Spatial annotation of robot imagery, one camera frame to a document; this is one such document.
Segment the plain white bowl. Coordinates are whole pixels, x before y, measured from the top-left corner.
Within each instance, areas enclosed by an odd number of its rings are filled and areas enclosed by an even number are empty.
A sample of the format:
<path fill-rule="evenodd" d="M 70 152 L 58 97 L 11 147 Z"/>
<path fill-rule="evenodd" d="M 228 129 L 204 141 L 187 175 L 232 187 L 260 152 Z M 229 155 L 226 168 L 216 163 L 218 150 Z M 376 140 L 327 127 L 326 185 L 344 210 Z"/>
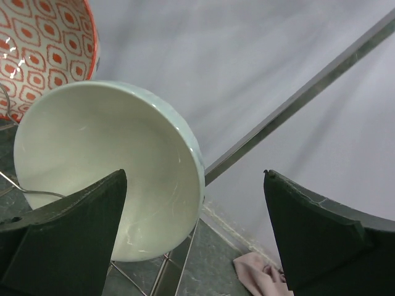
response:
<path fill-rule="evenodd" d="M 33 209 L 124 170 L 114 261 L 177 248 L 204 200 L 204 162 L 185 119 L 152 92 L 122 82 L 70 83 L 40 97 L 17 127 L 14 167 Z"/>

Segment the red patterned bowl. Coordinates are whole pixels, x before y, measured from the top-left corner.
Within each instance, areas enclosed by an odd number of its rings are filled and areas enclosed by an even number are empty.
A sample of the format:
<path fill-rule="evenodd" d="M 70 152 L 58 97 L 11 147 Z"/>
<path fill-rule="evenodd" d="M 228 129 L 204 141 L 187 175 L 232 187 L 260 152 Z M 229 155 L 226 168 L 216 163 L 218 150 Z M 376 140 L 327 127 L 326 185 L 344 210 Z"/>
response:
<path fill-rule="evenodd" d="M 1 118 L 20 121 L 44 93 L 92 79 L 99 55 L 88 1 L 1 1 Z"/>

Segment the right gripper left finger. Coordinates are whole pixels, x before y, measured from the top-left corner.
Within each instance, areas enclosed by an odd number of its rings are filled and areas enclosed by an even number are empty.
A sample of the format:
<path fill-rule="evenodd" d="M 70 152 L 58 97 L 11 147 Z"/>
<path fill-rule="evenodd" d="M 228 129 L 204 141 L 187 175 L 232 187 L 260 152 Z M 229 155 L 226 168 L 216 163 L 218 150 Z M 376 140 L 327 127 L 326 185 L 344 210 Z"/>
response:
<path fill-rule="evenodd" d="M 117 170 L 1 221 L 1 295 L 101 295 L 126 193 Z"/>

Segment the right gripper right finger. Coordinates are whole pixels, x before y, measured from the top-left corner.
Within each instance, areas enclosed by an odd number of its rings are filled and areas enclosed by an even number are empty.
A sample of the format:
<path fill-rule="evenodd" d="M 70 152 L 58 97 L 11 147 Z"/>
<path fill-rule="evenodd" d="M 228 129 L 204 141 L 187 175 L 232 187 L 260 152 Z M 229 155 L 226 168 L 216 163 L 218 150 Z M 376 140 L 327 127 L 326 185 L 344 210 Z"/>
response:
<path fill-rule="evenodd" d="M 394 222 L 265 171 L 265 200 L 294 295 L 394 295 Z"/>

